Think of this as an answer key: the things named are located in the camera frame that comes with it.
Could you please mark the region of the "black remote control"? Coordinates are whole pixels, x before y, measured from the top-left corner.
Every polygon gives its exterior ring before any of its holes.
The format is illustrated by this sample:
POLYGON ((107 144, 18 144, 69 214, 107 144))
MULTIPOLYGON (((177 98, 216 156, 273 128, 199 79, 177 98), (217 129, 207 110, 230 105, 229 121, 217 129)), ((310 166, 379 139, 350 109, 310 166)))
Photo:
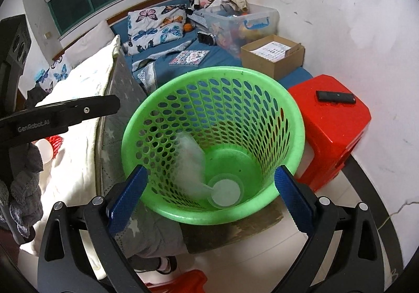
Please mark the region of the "black remote control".
POLYGON ((335 91, 316 91, 317 100, 336 104, 356 104, 356 97, 352 93, 335 91))

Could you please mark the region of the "beige cushion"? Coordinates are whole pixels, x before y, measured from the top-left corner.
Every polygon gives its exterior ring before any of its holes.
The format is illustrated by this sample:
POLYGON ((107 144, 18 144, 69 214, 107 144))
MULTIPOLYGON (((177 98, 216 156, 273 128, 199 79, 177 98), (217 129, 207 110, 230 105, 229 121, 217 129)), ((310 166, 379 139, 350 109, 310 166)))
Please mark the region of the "beige cushion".
POLYGON ((100 49, 107 46, 114 37, 115 34, 112 29, 103 20, 66 49, 64 53, 65 60, 72 68, 75 68, 100 51, 100 49))

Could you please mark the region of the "colourful picture book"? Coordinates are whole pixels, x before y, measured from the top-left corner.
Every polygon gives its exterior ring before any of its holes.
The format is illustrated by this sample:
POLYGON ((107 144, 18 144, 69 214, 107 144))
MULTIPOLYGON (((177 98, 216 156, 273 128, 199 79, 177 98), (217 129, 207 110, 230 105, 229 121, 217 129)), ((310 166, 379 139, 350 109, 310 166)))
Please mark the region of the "colourful picture book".
POLYGON ((209 50, 184 50, 178 54, 169 64, 197 66, 206 58, 209 50))

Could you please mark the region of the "butterfly pillow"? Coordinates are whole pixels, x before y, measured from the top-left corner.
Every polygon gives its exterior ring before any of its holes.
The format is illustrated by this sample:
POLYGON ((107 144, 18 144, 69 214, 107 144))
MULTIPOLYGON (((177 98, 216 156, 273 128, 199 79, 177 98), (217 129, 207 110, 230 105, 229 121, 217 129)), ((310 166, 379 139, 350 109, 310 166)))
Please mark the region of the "butterfly pillow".
POLYGON ((185 5, 155 6, 129 12, 127 54, 136 55, 182 38, 186 18, 185 5))
POLYGON ((36 75, 36 85, 41 87, 47 94, 50 94, 58 82, 68 78, 72 70, 73 66, 66 56, 62 55, 48 69, 42 69, 38 72, 36 75))

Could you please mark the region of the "white quilted table cover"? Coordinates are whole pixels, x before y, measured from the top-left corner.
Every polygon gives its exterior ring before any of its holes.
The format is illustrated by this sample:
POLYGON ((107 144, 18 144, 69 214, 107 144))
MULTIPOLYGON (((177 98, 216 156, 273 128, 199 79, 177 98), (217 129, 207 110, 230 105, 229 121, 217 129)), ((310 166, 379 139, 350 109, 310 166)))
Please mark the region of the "white quilted table cover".
MULTIPOLYGON (((40 105, 105 95, 119 48, 120 36, 116 36, 76 66, 66 80, 58 82, 40 105)), ((32 260, 39 257, 43 232, 53 204, 61 201, 69 207, 84 205, 97 195, 95 141, 98 122, 97 118, 93 118, 69 127, 61 135, 63 144, 58 155, 44 166, 40 174, 43 218, 34 226, 35 239, 20 247, 32 260)))

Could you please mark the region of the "clear toy storage bin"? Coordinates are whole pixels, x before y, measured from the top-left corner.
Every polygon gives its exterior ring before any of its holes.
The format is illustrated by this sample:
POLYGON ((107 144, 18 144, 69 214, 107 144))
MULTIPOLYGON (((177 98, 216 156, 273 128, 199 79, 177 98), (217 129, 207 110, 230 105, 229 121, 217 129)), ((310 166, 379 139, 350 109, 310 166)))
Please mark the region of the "clear toy storage bin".
POLYGON ((275 8, 248 4, 248 11, 236 12, 227 6, 206 8, 202 15, 217 44, 235 58, 241 48, 277 33, 279 12, 275 8))

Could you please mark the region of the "black clothing pile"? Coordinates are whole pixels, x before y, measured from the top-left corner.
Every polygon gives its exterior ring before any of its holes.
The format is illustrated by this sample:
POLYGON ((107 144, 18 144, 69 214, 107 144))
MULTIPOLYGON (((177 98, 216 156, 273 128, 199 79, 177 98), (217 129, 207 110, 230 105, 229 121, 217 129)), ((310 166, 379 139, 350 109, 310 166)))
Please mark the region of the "black clothing pile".
POLYGON ((41 102, 48 93, 41 88, 40 84, 37 83, 31 90, 27 91, 27 98, 25 102, 26 109, 32 109, 36 107, 36 104, 41 102))

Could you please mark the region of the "red plastic stool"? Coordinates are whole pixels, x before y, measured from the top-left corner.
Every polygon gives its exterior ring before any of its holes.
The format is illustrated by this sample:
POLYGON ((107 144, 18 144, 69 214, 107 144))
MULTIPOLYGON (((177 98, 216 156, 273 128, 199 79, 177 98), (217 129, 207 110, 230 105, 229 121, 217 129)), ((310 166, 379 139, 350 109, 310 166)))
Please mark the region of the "red plastic stool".
POLYGON ((319 91, 352 94, 329 75, 319 75, 288 90, 305 124, 306 142, 314 152, 298 181, 317 192, 344 167, 371 121, 368 107, 357 97, 351 103, 321 101, 319 91))

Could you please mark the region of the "blue sofa mattress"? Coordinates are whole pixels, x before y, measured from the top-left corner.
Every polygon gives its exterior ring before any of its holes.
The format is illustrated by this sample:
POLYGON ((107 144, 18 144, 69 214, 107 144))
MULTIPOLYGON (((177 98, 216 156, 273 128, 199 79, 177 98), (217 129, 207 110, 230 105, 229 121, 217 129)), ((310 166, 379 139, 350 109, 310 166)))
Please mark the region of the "blue sofa mattress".
MULTIPOLYGON (((168 0, 157 3, 156 6, 162 6, 163 8, 171 5, 186 5, 186 0, 168 0)), ((128 34, 128 14, 121 19, 119 22, 111 25, 111 29, 115 35, 120 35, 121 42, 124 47, 128 47, 129 34, 128 34)), ((149 48, 142 51, 139 54, 125 56, 127 67, 136 80, 136 82, 142 87, 146 94, 151 94, 158 87, 166 84, 170 80, 183 75, 187 72, 191 72, 196 69, 203 69, 206 67, 217 67, 217 66, 233 66, 242 67, 241 60, 233 57, 228 51, 218 46, 209 46, 202 44, 197 39, 196 30, 192 32, 186 32, 184 36, 178 40, 161 44, 156 47, 149 48), (208 50, 208 54, 198 65, 181 65, 181 64, 170 64, 170 62, 178 55, 177 52, 168 53, 161 55, 157 59, 149 59, 149 55, 165 53, 166 50, 176 48, 177 46, 185 43, 190 44, 186 50, 208 50)), ((303 67, 298 67, 292 71, 289 75, 279 78, 278 81, 283 87, 289 89, 301 82, 312 79, 313 76, 303 67)))

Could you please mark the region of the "green plastic waste basket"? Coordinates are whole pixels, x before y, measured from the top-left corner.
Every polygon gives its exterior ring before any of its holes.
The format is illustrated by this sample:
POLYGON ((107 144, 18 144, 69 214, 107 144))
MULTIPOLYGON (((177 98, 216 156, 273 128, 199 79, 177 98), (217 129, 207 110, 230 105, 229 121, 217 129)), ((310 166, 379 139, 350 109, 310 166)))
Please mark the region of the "green plastic waste basket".
POLYGON ((166 83, 137 108, 122 139, 122 167, 138 165, 148 183, 141 201, 183 224, 227 224, 260 211, 279 193, 279 166, 295 172, 305 146, 297 103, 274 79, 242 67, 208 67, 166 83), (175 180, 178 134, 187 133, 205 154, 205 181, 231 175, 241 194, 231 207, 186 194, 175 180))

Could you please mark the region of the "right butterfly pillow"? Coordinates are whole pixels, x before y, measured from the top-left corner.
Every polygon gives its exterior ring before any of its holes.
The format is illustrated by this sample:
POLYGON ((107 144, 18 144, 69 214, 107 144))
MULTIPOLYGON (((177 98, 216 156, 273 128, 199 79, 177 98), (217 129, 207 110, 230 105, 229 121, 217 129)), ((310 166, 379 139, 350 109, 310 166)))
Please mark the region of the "right butterfly pillow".
POLYGON ((129 12, 127 54, 136 55, 182 38, 186 18, 185 5, 155 6, 129 12))

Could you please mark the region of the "brown cardboard box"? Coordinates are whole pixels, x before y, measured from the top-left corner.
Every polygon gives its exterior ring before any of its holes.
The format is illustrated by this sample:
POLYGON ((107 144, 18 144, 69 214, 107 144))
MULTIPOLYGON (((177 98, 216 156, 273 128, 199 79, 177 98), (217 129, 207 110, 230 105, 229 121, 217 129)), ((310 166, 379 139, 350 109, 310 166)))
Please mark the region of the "brown cardboard box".
POLYGON ((241 47, 241 63, 247 69, 280 80, 301 67, 305 47, 301 43, 270 35, 241 47))

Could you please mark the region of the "left butterfly pillow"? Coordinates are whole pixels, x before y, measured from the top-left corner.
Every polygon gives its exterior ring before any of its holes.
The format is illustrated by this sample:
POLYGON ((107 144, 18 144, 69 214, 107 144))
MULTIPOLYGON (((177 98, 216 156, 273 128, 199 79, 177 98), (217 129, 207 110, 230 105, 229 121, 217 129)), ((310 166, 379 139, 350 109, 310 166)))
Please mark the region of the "left butterfly pillow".
POLYGON ((47 94, 50 94, 58 82, 68 78, 72 70, 73 66, 66 56, 62 55, 48 69, 42 69, 38 72, 36 75, 36 85, 41 87, 47 94))

